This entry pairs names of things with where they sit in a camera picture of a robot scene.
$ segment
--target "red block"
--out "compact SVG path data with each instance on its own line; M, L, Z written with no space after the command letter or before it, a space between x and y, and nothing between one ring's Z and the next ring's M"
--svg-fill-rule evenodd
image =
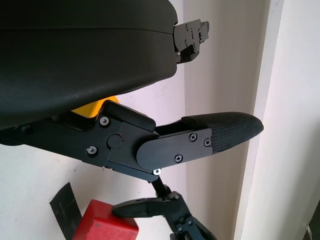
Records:
M135 240L139 228L133 218L112 215L112 205L91 200L73 240Z

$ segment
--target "bolt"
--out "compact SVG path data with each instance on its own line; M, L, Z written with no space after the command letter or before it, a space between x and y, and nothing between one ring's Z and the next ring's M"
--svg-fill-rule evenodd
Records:
M190 142L196 141L197 138L198 138L198 135L196 133L191 133L190 136L189 136Z
M207 138L206 140L204 140L204 145L206 147L210 147L211 146L211 139L210 138Z
M95 155L98 152L98 149L95 146L90 146L86 149L86 152L89 155Z
M160 168L156 169L156 170L153 170L153 175L158 176L158 175L160 175L160 173L161 173L161 169Z
M182 162L182 160L184 159L184 157L181 154L178 154L174 157L174 161L179 164Z
M102 126L107 126L109 123L110 123L110 120L106 116L103 116L100 118L100 124Z

